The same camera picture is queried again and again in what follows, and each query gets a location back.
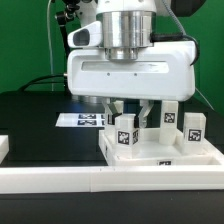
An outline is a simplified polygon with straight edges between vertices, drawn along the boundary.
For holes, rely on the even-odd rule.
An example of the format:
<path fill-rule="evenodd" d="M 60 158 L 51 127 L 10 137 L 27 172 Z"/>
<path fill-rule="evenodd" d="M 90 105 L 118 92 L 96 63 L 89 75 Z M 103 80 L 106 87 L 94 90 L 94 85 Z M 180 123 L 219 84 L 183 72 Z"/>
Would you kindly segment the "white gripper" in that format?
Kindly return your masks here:
<path fill-rule="evenodd" d="M 157 42 L 136 60 L 112 61 L 102 49 L 74 50 L 67 63 L 68 88 L 74 95 L 140 99 L 139 127 L 147 127 L 151 100 L 185 101 L 195 92 L 191 41 Z M 122 114 L 122 102 L 104 99 L 108 125 Z"/>

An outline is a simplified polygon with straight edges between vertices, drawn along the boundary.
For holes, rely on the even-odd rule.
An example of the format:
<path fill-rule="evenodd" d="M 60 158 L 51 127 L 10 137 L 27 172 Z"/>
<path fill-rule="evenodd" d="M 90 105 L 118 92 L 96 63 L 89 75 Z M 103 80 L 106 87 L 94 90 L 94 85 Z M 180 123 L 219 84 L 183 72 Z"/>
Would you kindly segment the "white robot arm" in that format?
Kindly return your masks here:
<path fill-rule="evenodd" d="M 150 101 L 185 101 L 195 92 L 197 41 L 184 30 L 154 31 L 158 16 L 193 15 L 206 0 L 98 0 L 84 25 L 68 35 L 70 92 L 78 96 L 138 99 L 136 123 L 147 126 Z"/>

